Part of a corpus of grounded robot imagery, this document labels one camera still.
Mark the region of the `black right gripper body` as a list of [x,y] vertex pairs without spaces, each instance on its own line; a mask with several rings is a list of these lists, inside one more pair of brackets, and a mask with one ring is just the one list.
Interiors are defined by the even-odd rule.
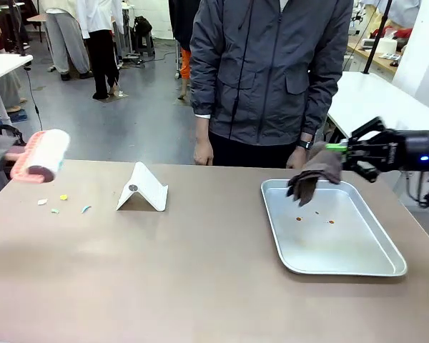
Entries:
[[380,172],[429,172],[429,130],[387,129],[364,147],[363,161]]

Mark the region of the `person's right hand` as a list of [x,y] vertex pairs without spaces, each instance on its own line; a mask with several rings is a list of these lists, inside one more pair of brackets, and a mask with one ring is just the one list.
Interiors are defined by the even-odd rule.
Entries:
[[200,166],[212,166],[214,153],[209,137],[197,137],[194,147],[194,162]]

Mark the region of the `person's left hand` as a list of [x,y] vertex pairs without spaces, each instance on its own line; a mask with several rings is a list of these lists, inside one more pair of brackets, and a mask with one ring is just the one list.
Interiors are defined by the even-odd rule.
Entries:
[[301,147],[297,146],[293,153],[291,153],[289,159],[286,163],[287,169],[301,169],[307,161],[308,151]]

